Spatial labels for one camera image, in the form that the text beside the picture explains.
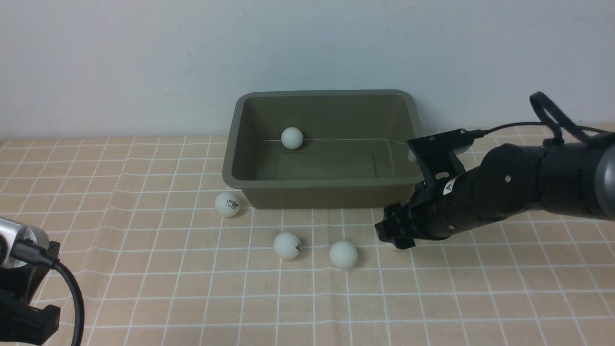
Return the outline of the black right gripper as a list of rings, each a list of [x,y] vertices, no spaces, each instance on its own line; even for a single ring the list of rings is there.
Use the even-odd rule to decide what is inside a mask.
[[[387,206],[375,225],[378,239],[411,249],[415,239],[446,239],[531,210],[542,152],[513,144],[490,150],[474,169],[435,183],[408,204]]]

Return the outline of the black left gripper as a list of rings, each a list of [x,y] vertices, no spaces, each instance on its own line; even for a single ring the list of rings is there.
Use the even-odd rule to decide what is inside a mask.
[[[40,309],[31,305],[49,271],[48,267],[31,264],[0,270],[2,342],[41,346],[57,332],[60,308],[47,305]]]

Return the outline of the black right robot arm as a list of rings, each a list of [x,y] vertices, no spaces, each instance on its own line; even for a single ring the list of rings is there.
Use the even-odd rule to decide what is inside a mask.
[[[448,155],[453,170],[441,179],[420,160],[424,182],[409,202],[384,209],[378,239],[409,249],[417,239],[442,241],[534,210],[613,221],[614,135],[597,139],[597,146],[503,144],[469,171]]]

